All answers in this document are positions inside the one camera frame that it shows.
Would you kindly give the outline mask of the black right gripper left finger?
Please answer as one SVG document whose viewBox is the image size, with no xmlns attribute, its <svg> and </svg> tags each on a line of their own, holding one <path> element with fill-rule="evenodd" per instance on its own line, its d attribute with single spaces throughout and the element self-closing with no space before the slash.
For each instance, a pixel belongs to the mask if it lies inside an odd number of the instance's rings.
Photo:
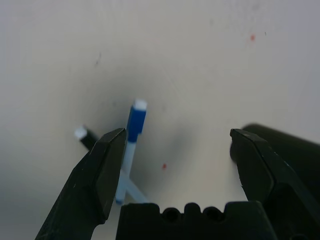
<svg viewBox="0 0 320 240">
<path fill-rule="evenodd" d="M 109 217 L 121 172 L 127 132 L 104 134 L 70 173 L 37 240 L 89 240 Z"/>
</svg>

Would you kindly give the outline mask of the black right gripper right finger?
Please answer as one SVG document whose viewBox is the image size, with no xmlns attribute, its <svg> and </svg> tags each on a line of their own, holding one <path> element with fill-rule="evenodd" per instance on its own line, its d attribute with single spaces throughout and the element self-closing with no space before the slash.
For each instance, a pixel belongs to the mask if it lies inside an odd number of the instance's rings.
<svg viewBox="0 0 320 240">
<path fill-rule="evenodd" d="M 320 238 L 320 146 L 272 128 L 233 128 L 230 157 L 279 240 Z"/>
</svg>

